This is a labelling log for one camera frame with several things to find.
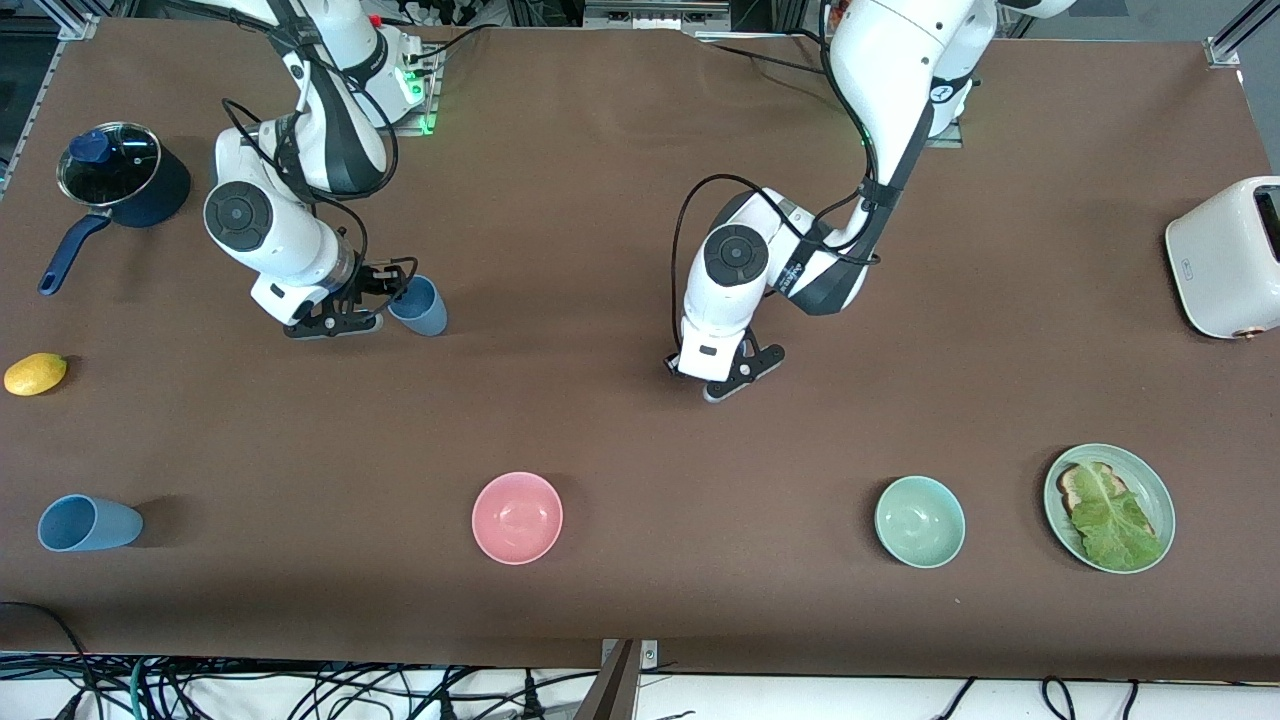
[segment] white floor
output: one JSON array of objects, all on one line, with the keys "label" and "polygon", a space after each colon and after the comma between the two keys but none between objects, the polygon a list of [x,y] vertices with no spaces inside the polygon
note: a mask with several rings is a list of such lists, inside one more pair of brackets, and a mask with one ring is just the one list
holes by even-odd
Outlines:
[{"label": "white floor", "polygon": [[[539,670],[535,676],[554,678],[570,670]],[[429,691],[439,671],[410,674],[415,691]],[[545,707],[580,701],[590,678],[550,685],[539,691]],[[522,670],[490,670],[458,683],[457,693],[511,693],[522,688]],[[805,719],[805,720],[932,720],[941,715],[960,688],[960,680],[908,680],[879,678],[756,678],[724,675],[646,675],[641,679],[635,720],[672,720],[684,714],[690,720]],[[402,689],[399,678],[385,685]],[[1129,685],[1125,683],[1069,683],[1080,720],[1117,720]],[[311,680],[271,678],[252,682],[197,680],[192,700],[214,720],[284,720],[297,701],[311,692]],[[64,680],[0,682],[0,720],[52,717],[72,696]],[[393,708],[393,719],[406,717],[407,701],[374,696]],[[1061,705],[1061,698],[1055,696]],[[332,702],[319,717],[328,719]],[[488,710],[492,702],[456,703],[458,717],[467,720]],[[129,714],[108,706],[108,719],[129,720]],[[486,716],[500,720],[509,712]],[[93,703],[83,701],[77,717],[96,717]],[[387,710],[353,703],[339,720],[385,720]],[[420,716],[436,720],[439,706]],[[1052,720],[1039,696],[1039,683],[1024,680],[979,680],[961,702],[952,720]],[[1280,688],[1144,684],[1134,703],[1132,720],[1275,720],[1280,717]]]}]

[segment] table surface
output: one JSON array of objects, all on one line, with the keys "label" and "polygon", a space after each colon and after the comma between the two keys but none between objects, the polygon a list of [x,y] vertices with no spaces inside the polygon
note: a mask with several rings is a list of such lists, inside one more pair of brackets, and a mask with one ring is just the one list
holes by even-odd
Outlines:
[{"label": "table surface", "polygon": [[[716,172],[812,209],[845,195],[860,151],[820,77],[675,32],[481,33],[449,61],[436,133],[355,204],[374,256],[421,258],[449,333],[303,343],[200,219],[218,99],[275,117],[293,86],[261,37],[159,22],[68,49],[0,205],[3,360],[73,357],[55,392],[0,397],[0,594],[64,611],[91,650],[547,666],[646,637],[717,671],[1280,666],[1280,341],[1196,336],[1162,256],[1169,220],[1267,172],[1236,74],[1199,46],[997,42],[965,147],[925,152],[854,306],[763,304],[787,363],[710,406],[662,368],[676,210]],[[59,149],[113,119],[187,160],[191,199],[95,236],[41,297],[81,214]],[[736,192],[694,202],[681,274]],[[1094,441],[1172,493],[1151,571],[1091,570],[1043,518],[1047,466]],[[513,469],[564,501],[524,568],[468,527]],[[874,500],[908,474],[964,505],[942,569],[876,541]],[[140,507],[138,547],[41,550],[68,492]],[[0,646],[59,647],[38,619],[0,623]]]}]

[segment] pink bowl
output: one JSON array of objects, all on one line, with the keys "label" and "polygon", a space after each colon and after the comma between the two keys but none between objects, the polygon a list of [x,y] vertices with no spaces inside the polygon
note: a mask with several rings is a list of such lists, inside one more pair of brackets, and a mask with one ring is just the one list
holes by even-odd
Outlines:
[{"label": "pink bowl", "polygon": [[471,534],[485,555],[503,565],[524,565],[547,555],[563,521],[556,488],[532,473],[494,478],[471,509]]}]

